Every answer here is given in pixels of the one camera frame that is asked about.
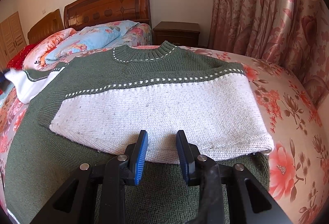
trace sweater collar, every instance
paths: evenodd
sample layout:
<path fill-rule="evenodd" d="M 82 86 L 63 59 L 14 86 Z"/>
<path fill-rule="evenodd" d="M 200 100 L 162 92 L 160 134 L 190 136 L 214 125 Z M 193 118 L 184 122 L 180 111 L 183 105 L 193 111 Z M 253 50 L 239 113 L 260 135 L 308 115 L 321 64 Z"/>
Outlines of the sweater collar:
<path fill-rule="evenodd" d="M 164 59 L 175 52 L 177 46 L 169 42 L 163 42 L 156 49 L 136 49 L 128 45 L 123 45 L 113 49 L 115 60 L 123 63 L 127 62 L 153 62 Z"/>

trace silver screw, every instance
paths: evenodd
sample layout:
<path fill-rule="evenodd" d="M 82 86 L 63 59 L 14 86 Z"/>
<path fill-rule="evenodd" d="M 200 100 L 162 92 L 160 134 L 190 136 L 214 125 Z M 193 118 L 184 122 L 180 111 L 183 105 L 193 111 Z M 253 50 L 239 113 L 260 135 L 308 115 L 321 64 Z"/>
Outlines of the silver screw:
<path fill-rule="evenodd" d="M 243 171 L 244 170 L 244 165 L 243 164 L 235 164 L 234 168 L 238 171 Z"/>
<path fill-rule="evenodd" d="M 80 165 L 81 170 L 88 170 L 88 168 L 89 168 L 89 164 L 87 164 L 87 163 L 83 163 Z"/>
<path fill-rule="evenodd" d="M 128 159 L 128 156 L 125 155 L 125 154 L 120 154 L 120 155 L 118 156 L 118 160 L 121 161 L 121 162 L 123 162 L 123 161 L 125 161 L 125 160 L 127 160 L 127 159 Z"/>
<path fill-rule="evenodd" d="M 204 162 L 205 160 L 207 160 L 207 157 L 205 155 L 203 155 L 203 154 L 199 154 L 197 158 L 201 162 Z"/>

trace pink curtain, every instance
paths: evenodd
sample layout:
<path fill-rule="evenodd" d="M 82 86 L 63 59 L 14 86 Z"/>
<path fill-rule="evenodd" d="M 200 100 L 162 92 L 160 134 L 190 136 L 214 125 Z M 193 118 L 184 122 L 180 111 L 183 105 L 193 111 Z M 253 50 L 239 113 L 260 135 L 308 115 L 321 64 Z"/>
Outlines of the pink curtain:
<path fill-rule="evenodd" d="M 290 69 L 318 108 L 329 93 L 328 22 L 323 0 L 214 0 L 208 48 Z"/>

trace headboard panel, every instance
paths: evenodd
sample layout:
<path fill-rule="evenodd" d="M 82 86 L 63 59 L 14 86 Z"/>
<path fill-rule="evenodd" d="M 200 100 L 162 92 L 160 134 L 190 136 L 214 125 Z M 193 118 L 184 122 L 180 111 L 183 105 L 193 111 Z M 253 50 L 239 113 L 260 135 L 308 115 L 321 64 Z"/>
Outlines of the headboard panel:
<path fill-rule="evenodd" d="M 64 30 L 64 25 L 60 16 L 60 10 L 57 9 L 39 20 L 27 33 L 27 38 L 29 39 L 29 44 L 35 44 L 61 30 Z"/>
<path fill-rule="evenodd" d="M 120 20 L 151 25 L 149 0 L 77 0 L 64 8 L 65 28 L 82 30 L 86 26 Z"/>

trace wardrobe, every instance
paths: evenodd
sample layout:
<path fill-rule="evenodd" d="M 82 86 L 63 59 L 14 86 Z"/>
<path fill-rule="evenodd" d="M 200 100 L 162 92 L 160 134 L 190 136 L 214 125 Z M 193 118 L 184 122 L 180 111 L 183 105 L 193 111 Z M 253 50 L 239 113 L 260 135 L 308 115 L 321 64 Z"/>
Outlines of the wardrobe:
<path fill-rule="evenodd" d="M 0 23 L 0 69 L 26 46 L 18 11 Z"/>

